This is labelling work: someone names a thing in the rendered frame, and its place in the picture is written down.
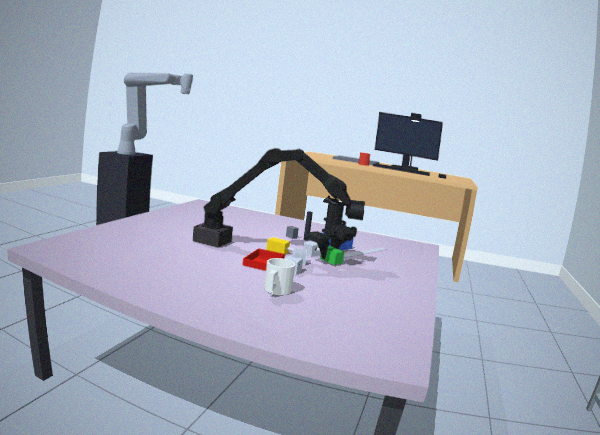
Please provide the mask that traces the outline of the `red tray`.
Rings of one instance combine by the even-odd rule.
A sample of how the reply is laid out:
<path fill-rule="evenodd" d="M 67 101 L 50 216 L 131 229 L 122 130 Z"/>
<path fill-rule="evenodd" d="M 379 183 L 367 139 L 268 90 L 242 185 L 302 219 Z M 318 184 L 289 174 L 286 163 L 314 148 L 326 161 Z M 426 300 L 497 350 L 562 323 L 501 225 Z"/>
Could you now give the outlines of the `red tray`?
<path fill-rule="evenodd" d="M 274 252 L 274 251 L 258 248 L 257 250 L 255 250 L 254 252 L 252 252 L 251 254 L 246 256 L 245 258 L 243 258 L 242 265 L 267 271 L 268 259 L 271 259 L 271 258 L 283 258 L 284 259 L 284 257 L 285 257 L 284 253 L 279 253 L 279 252 Z"/>

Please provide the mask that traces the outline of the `white mug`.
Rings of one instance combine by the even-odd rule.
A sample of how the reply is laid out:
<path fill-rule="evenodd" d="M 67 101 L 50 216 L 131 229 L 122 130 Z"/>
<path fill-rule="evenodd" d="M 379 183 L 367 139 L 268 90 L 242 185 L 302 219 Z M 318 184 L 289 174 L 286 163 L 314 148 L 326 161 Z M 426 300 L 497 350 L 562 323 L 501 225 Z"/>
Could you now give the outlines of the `white mug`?
<path fill-rule="evenodd" d="M 274 295 L 287 295 L 292 291 L 295 263 L 288 259 L 271 258 L 267 262 L 264 289 Z"/>

